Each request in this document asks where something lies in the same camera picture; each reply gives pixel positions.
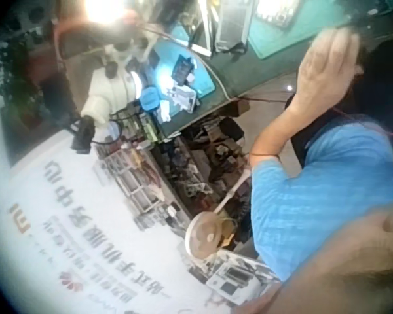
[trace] workbench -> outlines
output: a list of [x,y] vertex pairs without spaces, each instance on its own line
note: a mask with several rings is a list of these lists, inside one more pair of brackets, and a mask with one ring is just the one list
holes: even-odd
[[[393,13],[374,16],[355,28],[361,35],[364,46],[372,50],[381,42],[393,39]],[[204,46],[204,39],[197,44]],[[242,96],[269,80],[295,72],[309,44],[310,40],[293,44],[262,60],[249,45],[248,51],[238,58],[232,54],[216,54],[206,61],[221,79],[230,96]],[[218,83],[214,79],[213,81],[215,91],[203,97],[200,100],[201,105],[192,114],[181,111],[173,116],[171,121],[159,125],[165,137],[229,103]]]

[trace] hand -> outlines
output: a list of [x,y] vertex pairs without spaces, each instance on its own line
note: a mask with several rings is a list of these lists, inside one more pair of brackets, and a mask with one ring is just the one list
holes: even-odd
[[345,96],[358,71],[360,38],[349,29],[321,32],[301,62],[289,109],[312,122]]

